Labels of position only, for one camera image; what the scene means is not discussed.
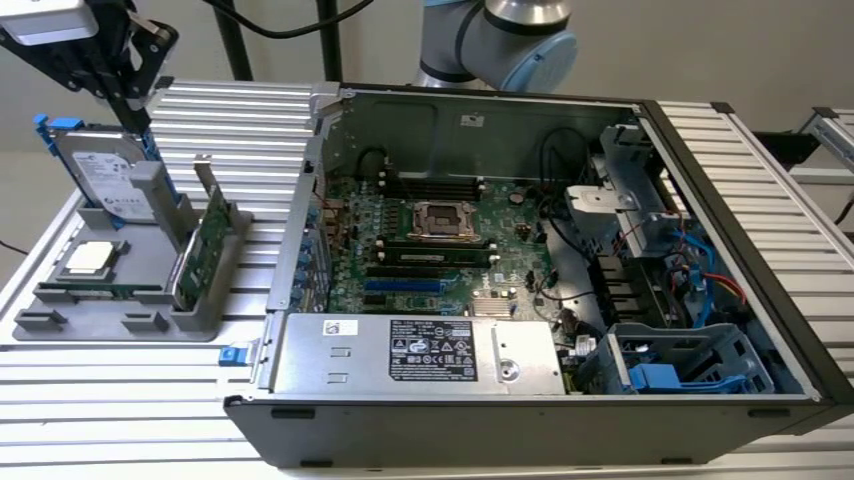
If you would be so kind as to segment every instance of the black pole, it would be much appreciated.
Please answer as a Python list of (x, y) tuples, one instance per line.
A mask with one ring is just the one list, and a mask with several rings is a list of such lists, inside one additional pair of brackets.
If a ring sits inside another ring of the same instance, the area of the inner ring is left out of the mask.
[[(338, 0), (318, 0), (318, 20), (323, 21), (338, 15)], [(330, 82), (344, 79), (342, 71), (342, 40), (338, 23), (320, 30), (320, 48), (323, 50), (323, 73)]]
[[(234, 10), (234, 0), (222, 0), (222, 2)], [(217, 9), (213, 9), (213, 14), (216, 15), (216, 26), (219, 27), (219, 35), (223, 38), (223, 46), (226, 47), (226, 55), (228, 56), (231, 74), (235, 80), (251, 82), (254, 80), (252, 65), (250, 64), (250, 54), (247, 53), (246, 43), (243, 42), (240, 25), (223, 15)]]

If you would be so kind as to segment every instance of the blue cable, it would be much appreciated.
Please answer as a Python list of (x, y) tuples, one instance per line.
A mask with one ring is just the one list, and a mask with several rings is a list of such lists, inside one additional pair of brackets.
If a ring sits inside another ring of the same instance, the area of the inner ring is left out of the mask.
[[(699, 248), (703, 252), (706, 252), (706, 257), (709, 257), (709, 271), (714, 272), (715, 270), (715, 251), (714, 249), (706, 245), (702, 240), (699, 240), (695, 236), (683, 233), (681, 231), (671, 232), (677, 238), (685, 239), (689, 245)], [(714, 282), (707, 278), (706, 279), (706, 301), (703, 302), (703, 310), (699, 312), (697, 316), (697, 320), (694, 321), (694, 328), (703, 328), (706, 326), (706, 320), (711, 316), (711, 304), (714, 302), (714, 292), (713, 292)]]
[(706, 256), (709, 257), (709, 272), (714, 273), (715, 271), (715, 251), (714, 249), (706, 245), (699, 238), (687, 233), (682, 233), (681, 231), (674, 231), (670, 233), (677, 238), (685, 239), (689, 245), (699, 248), (703, 252), (706, 252)]

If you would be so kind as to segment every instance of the hard drive label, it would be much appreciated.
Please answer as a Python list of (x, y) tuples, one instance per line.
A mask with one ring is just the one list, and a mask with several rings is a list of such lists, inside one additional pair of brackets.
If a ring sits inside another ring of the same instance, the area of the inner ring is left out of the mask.
[(101, 208), (128, 221), (153, 220), (145, 194), (131, 184), (128, 161), (112, 153), (75, 152), (73, 157)]

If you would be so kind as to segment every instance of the power supply label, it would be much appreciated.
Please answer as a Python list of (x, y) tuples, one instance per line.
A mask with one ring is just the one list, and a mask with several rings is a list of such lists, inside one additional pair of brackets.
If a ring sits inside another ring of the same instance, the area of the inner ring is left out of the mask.
[(392, 320), (388, 375), (398, 382), (476, 382), (471, 322)]

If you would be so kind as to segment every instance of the cpu socket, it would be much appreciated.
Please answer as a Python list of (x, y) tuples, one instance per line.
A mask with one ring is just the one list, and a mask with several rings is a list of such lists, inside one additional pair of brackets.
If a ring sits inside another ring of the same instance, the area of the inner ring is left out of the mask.
[(418, 202), (412, 206), (412, 233), (416, 240), (475, 242), (471, 214), (475, 208), (466, 202)]

